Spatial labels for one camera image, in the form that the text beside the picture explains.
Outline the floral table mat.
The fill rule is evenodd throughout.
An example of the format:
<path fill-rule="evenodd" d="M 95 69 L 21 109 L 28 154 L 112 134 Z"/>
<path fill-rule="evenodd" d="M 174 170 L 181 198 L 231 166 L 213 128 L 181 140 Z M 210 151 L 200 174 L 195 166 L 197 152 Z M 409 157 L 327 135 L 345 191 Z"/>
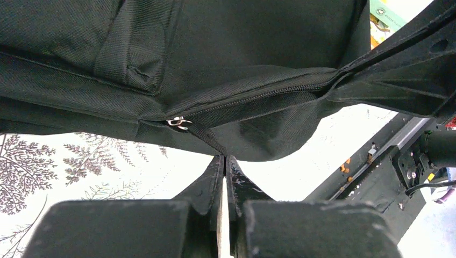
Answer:
<path fill-rule="evenodd" d="M 243 204 L 245 257 L 400 257 L 364 202 L 307 201 L 395 112 L 359 104 L 312 123 L 275 113 L 213 129 L 231 144 L 218 254 L 230 254 L 226 157 L 272 200 Z M 1 257 L 181 257 L 184 201 L 214 156 L 92 133 L 1 134 Z"/>

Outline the black fabric student bag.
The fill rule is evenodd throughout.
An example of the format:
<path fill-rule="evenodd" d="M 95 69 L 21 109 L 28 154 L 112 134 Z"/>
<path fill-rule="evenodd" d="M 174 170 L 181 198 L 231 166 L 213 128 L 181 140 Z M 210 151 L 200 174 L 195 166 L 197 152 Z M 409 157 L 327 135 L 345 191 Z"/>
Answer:
<path fill-rule="evenodd" d="M 1 1 L 1 132 L 277 160 L 340 110 L 368 24 L 368 1 Z"/>

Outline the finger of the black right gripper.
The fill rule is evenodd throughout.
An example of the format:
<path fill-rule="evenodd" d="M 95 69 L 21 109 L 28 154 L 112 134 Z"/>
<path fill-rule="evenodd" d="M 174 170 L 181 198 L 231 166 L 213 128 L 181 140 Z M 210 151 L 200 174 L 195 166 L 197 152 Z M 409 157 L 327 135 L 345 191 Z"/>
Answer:
<path fill-rule="evenodd" d="M 455 116 L 455 1 L 433 1 L 368 54 L 344 68 L 329 100 L 416 117 Z"/>

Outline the yellow green children book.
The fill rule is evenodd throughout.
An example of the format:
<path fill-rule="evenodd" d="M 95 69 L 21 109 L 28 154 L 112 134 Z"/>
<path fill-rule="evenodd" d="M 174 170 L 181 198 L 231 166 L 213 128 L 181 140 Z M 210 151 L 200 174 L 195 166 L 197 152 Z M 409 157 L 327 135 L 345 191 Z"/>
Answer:
<path fill-rule="evenodd" d="M 401 29 L 407 21 L 398 11 L 394 11 L 394 2 L 387 0 L 369 1 L 370 48 L 376 48 L 393 33 Z"/>

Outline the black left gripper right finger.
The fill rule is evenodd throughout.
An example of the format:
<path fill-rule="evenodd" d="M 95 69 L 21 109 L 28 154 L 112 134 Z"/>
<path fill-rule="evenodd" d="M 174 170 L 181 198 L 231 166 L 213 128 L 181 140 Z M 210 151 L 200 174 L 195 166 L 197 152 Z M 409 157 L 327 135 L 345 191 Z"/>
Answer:
<path fill-rule="evenodd" d="M 248 200 L 272 200 L 242 171 L 234 156 L 226 157 L 227 197 L 229 208 L 230 254 L 245 257 L 246 229 L 243 204 Z"/>

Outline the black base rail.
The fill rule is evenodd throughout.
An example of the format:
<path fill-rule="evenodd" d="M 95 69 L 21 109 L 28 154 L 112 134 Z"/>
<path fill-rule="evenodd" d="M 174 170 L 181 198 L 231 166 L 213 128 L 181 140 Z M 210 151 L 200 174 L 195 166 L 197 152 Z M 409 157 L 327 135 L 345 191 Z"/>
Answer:
<path fill-rule="evenodd" d="M 455 129 L 434 119 L 398 114 L 307 197 L 374 206 L 400 240 L 423 209 L 423 191 L 455 166 Z"/>

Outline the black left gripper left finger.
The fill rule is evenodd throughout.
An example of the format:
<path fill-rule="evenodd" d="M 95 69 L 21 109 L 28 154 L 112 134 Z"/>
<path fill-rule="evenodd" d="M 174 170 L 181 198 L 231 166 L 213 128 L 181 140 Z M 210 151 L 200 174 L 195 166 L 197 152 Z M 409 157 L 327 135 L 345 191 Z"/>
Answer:
<path fill-rule="evenodd" d="M 181 257 L 219 257 L 218 231 L 225 156 L 213 157 L 204 173 L 173 200 L 184 201 Z"/>

